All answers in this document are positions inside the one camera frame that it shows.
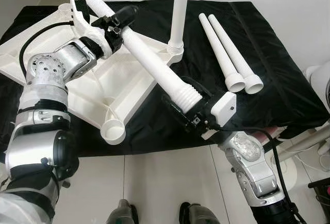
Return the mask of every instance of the black fabric cover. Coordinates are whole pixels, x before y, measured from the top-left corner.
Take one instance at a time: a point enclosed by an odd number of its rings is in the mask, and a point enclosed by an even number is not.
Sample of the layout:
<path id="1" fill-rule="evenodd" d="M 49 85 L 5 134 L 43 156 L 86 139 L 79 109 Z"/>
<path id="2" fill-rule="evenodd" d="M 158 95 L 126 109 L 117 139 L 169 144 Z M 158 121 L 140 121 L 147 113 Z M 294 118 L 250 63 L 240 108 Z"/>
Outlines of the black fabric cover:
<path id="1" fill-rule="evenodd" d="M 108 3 L 114 10 L 134 4 L 140 8 L 133 30 L 167 43 L 173 1 Z M 25 7 L 2 37 L 1 43 L 56 11 L 57 7 Z M 268 22 L 250 2 L 189 1 L 181 62 L 172 65 L 179 76 L 190 76 L 212 93 L 226 91 L 224 76 L 199 22 L 199 13 L 214 14 L 243 57 L 265 85 L 254 95 L 237 94 L 237 113 L 226 127 L 289 126 L 286 138 L 322 125 L 328 118 L 324 105 L 290 58 Z M 0 149 L 8 144 L 22 86 L 0 75 Z M 137 154 L 212 143 L 187 134 L 161 102 L 157 85 L 126 126 L 126 138 L 110 146 L 100 131 L 71 115 L 80 156 Z"/>

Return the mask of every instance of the black strap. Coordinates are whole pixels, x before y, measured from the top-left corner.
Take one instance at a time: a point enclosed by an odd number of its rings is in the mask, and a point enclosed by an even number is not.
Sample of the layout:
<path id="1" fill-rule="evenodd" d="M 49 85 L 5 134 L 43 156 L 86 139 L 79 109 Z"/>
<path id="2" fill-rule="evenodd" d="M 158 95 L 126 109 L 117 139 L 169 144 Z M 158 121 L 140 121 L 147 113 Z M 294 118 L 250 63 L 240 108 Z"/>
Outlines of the black strap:
<path id="1" fill-rule="evenodd" d="M 8 194 L 13 194 L 22 197 L 24 200 L 39 206 L 47 213 L 50 220 L 53 219 L 55 215 L 55 210 L 52 206 L 50 199 L 45 195 L 35 191 L 16 191 L 16 192 L 9 192 Z"/>

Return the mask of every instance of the black cable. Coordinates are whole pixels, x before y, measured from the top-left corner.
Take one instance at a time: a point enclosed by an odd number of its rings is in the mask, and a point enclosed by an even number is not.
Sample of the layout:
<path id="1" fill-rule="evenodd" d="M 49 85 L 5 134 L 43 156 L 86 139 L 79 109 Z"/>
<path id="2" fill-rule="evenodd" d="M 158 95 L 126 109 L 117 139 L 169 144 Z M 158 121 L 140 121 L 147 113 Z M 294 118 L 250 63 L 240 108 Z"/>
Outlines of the black cable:
<path id="1" fill-rule="evenodd" d="M 56 199 L 56 203 L 58 202 L 58 200 L 60 199 L 60 185 L 58 183 L 57 177 L 55 176 L 55 174 L 51 171 L 51 177 L 55 182 L 56 185 L 56 189 L 57 189 L 57 199 Z"/>
<path id="2" fill-rule="evenodd" d="M 282 186 L 282 190 L 283 190 L 283 194 L 291 208 L 291 211 L 293 214 L 295 214 L 297 216 L 297 218 L 299 219 L 299 221 L 303 224 L 306 224 L 306 221 L 303 219 L 303 217 L 298 213 L 298 209 L 295 206 L 295 204 L 291 201 L 287 188 L 285 186 L 285 182 L 284 182 L 284 178 L 283 178 L 283 174 L 282 174 L 282 170 L 281 170 L 281 166 L 279 164 L 279 159 L 278 159 L 278 153 L 277 153 L 277 149 L 276 149 L 276 144 L 273 142 L 273 137 L 264 129 L 261 129 L 259 127 L 242 127 L 240 129 L 226 129 L 223 128 L 219 125 L 213 125 L 213 127 L 215 130 L 219 130 L 219 131 L 230 131 L 230 132 L 234 132 L 234 131 L 258 131 L 261 132 L 263 134 L 265 134 L 267 136 L 267 138 L 269 139 L 269 142 L 272 145 L 272 149 L 273 149 L 273 153 L 274 153 L 274 159 L 275 159 L 275 164 L 276 164 L 276 169 L 277 169 L 277 173 L 278 173 L 278 178 L 280 181 L 280 184 Z"/>
<path id="3" fill-rule="evenodd" d="M 60 23 L 56 23 L 56 24 L 51 24 L 47 27 L 44 27 L 43 29 L 39 30 L 37 33 L 33 34 L 25 43 L 24 45 L 22 46 L 21 48 L 21 51 L 20 51 L 20 56 L 19 56 L 19 60 L 20 60 L 20 66 L 21 66 L 21 69 L 22 69 L 22 72 L 24 74 L 24 77 L 26 78 L 26 69 L 24 67 L 24 61 L 23 61 L 23 55 L 24 55 L 24 52 L 26 50 L 26 48 L 29 46 L 29 44 L 35 40 L 39 35 L 41 35 L 42 33 L 44 33 L 45 31 L 49 30 L 49 29 L 52 29 L 54 27 L 57 27 L 57 26 L 61 26 L 61 25 L 74 25 L 73 24 L 73 21 L 67 21 L 67 22 L 60 22 Z"/>

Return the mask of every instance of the white pipe opening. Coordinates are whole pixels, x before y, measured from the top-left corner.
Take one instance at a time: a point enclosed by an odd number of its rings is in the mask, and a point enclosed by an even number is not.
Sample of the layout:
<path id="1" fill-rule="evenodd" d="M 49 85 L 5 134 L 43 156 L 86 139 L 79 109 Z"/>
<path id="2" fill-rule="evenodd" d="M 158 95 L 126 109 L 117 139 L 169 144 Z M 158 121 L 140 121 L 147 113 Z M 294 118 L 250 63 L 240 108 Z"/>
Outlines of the white pipe opening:
<path id="1" fill-rule="evenodd" d="M 248 94 L 254 94 L 259 92 L 263 88 L 263 83 L 260 77 L 256 75 L 250 68 L 249 64 L 246 63 L 245 59 L 238 51 L 226 31 L 222 28 L 216 17 L 211 14 L 208 16 L 208 19 L 213 29 L 217 33 L 222 45 L 226 49 L 228 56 L 235 65 L 235 68 L 243 76 L 245 80 L 245 91 Z"/>
<path id="2" fill-rule="evenodd" d="M 86 0 L 97 16 L 112 16 L 114 11 L 103 0 Z M 183 82 L 129 27 L 125 27 L 121 36 L 125 47 L 150 73 L 157 83 L 170 96 L 184 113 L 189 111 L 202 96 L 189 84 Z"/>
<path id="3" fill-rule="evenodd" d="M 171 38 L 168 43 L 170 54 L 181 54 L 184 51 L 183 34 L 186 19 L 187 0 L 174 0 L 171 27 Z"/>
<path id="4" fill-rule="evenodd" d="M 238 92 L 245 87 L 245 81 L 240 75 L 230 58 L 228 57 L 226 50 L 222 46 L 217 34 L 213 30 L 211 24 L 208 22 L 204 13 L 199 15 L 199 19 L 202 23 L 206 36 L 212 46 L 212 49 L 216 55 L 216 58 L 219 62 L 223 75 L 225 76 L 225 84 L 229 91 Z"/>

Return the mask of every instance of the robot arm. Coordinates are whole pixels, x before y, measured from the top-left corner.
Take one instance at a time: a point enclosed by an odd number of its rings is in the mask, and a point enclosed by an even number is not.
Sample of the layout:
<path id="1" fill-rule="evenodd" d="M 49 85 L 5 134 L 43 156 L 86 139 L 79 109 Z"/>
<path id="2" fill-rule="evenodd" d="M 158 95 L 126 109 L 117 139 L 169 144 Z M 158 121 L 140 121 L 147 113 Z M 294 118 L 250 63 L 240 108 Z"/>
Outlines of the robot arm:
<path id="1" fill-rule="evenodd" d="M 65 179 L 79 166 L 70 133 L 65 84 L 108 58 L 123 43 L 120 32 L 133 22 L 137 8 L 125 7 L 91 26 L 78 11 L 84 0 L 71 0 L 74 23 L 82 36 L 52 53 L 30 58 L 26 84 L 6 152 L 11 179 L 0 193 L 0 223 L 51 223 Z"/>
<path id="2" fill-rule="evenodd" d="M 256 138 L 234 132 L 219 148 L 233 166 L 257 223 L 298 223 Z"/>

